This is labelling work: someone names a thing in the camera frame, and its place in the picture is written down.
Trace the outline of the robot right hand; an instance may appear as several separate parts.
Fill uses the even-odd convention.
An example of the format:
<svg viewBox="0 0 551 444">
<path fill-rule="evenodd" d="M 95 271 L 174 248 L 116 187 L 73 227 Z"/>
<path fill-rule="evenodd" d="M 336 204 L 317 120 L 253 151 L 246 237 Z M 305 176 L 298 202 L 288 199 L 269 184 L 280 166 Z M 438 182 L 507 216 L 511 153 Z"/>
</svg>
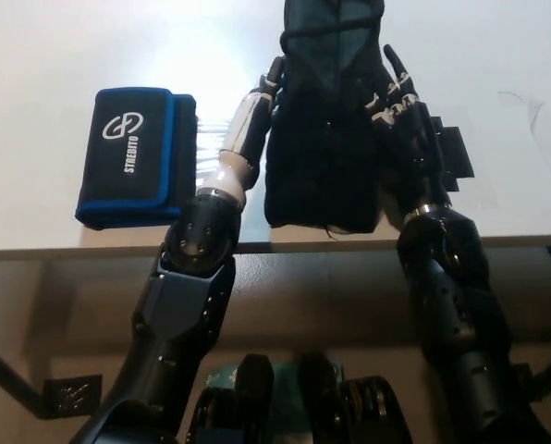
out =
<svg viewBox="0 0 551 444">
<path fill-rule="evenodd" d="M 382 83 L 363 105 L 382 156 L 382 189 L 395 199 L 406 221 L 449 212 L 443 159 L 428 107 L 392 46 L 383 51 L 394 73 L 380 67 Z"/>
</svg>

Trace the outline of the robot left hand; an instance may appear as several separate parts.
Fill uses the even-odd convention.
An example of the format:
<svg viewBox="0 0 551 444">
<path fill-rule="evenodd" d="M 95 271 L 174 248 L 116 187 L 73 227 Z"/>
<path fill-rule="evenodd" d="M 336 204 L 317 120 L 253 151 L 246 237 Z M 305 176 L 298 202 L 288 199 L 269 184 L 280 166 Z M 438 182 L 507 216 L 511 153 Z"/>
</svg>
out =
<svg viewBox="0 0 551 444">
<path fill-rule="evenodd" d="M 227 134 L 218 153 L 218 165 L 206 178 L 197 194 L 210 195 L 231 202 L 240 212 L 244 209 L 246 192 L 259 177 L 260 163 L 276 96 L 281 89 L 286 59 L 276 57 L 256 88 L 241 100 L 230 120 Z"/>
</svg>

